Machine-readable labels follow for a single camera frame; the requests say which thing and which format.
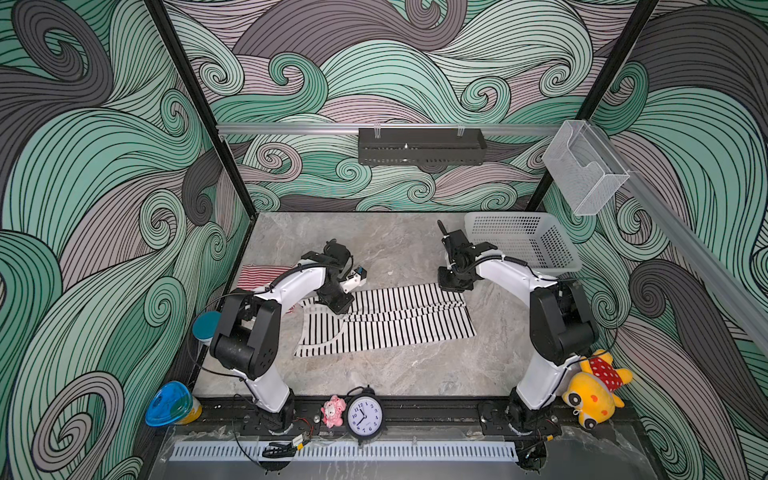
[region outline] aluminum rail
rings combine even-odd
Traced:
[[[606,163],[626,164],[610,140],[592,145]],[[707,289],[720,305],[750,336],[755,345],[768,355],[768,314],[763,307],[726,269],[707,245],[662,200],[641,172],[629,166],[627,187],[650,215],[669,241],[683,254],[701,276]]]
[[[357,135],[360,128],[479,128],[483,135],[552,137],[560,124],[337,124],[312,122],[237,122],[218,124],[221,135]]]

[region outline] striped cloth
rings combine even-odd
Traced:
[[[243,272],[237,281],[237,288],[243,290],[255,290],[265,285],[269,285],[278,275],[290,270],[291,266],[269,266],[269,265],[243,265]]]
[[[304,326],[295,356],[360,352],[475,336],[464,296],[436,283],[353,292],[346,315],[304,299]]]

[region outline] pink toy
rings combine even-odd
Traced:
[[[326,404],[320,409],[320,411],[323,413],[323,422],[326,424],[326,427],[339,427],[341,426],[344,421],[341,418],[341,412],[346,409],[346,402],[344,402],[344,399],[340,399],[337,396],[332,396],[331,400],[327,401]]]

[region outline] clock face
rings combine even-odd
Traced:
[[[347,428],[360,436],[373,436],[384,422],[382,407],[369,396],[354,399],[347,412]]]

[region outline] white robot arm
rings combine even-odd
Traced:
[[[491,280],[530,309],[530,337],[536,351],[510,395],[511,423],[528,430],[535,412],[554,401],[568,371],[597,339],[589,301],[581,284],[537,273],[490,243],[474,245],[463,231],[448,233],[442,222],[438,225],[448,257],[448,266],[438,270],[443,290],[463,292],[472,290],[477,280]]]
[[[345,313],[353,301],[349,292],[366,281],[361,266],[346,278],[339,278],[350,257],[346,247],[331,240],[323,253],[306,253],[294,268],[261,291],[235,289],[224,303],[210,354],[243,379],[260,409],[276,414],[274,425],[285,425],[293,410],[291,391],[273,364],[280,340],[280,319],[313,291],[334,313]],[[240,324],[251,319],[252,329]]]

